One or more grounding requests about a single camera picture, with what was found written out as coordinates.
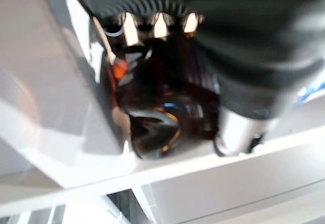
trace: metal cylinder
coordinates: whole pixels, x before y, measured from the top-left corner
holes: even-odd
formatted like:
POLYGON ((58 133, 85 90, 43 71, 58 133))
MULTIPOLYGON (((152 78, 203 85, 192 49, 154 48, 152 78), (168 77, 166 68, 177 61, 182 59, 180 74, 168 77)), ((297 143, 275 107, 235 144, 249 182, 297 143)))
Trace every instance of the metal cylinder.
POLYGON ((221 156, 249 153, 263 135, 278 122, 277 118, 258 120, 241 116, 225 107, 220 108, 219 134, 215 141, 221 156))

